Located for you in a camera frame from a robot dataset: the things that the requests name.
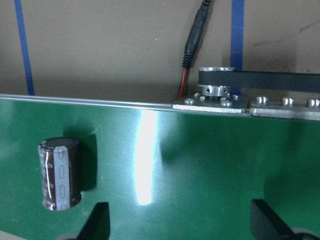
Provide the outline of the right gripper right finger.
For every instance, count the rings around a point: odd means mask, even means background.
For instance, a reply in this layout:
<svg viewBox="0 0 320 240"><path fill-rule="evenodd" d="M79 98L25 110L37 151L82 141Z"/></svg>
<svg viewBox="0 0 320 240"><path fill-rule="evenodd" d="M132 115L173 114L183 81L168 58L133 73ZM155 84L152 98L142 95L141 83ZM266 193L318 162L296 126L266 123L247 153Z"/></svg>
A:
<svg viewBox="0 0 320 240"><path fill-rule="evenodd" d="M300 239L263 199L251 200L250 231L255 240Z"/></svg>

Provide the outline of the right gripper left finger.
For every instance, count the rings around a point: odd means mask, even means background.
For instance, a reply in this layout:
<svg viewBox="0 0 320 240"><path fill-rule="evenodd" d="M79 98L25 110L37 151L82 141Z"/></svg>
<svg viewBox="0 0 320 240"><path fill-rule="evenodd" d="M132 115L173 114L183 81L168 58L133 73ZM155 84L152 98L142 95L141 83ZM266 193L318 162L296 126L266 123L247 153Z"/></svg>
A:
<svg viewBox="0 0 320 240"><path fill-rule="evenodd" d="M78 240L108 240L110 237L110 209L108 202L95 204L89 218L77 235Z"/></svg>

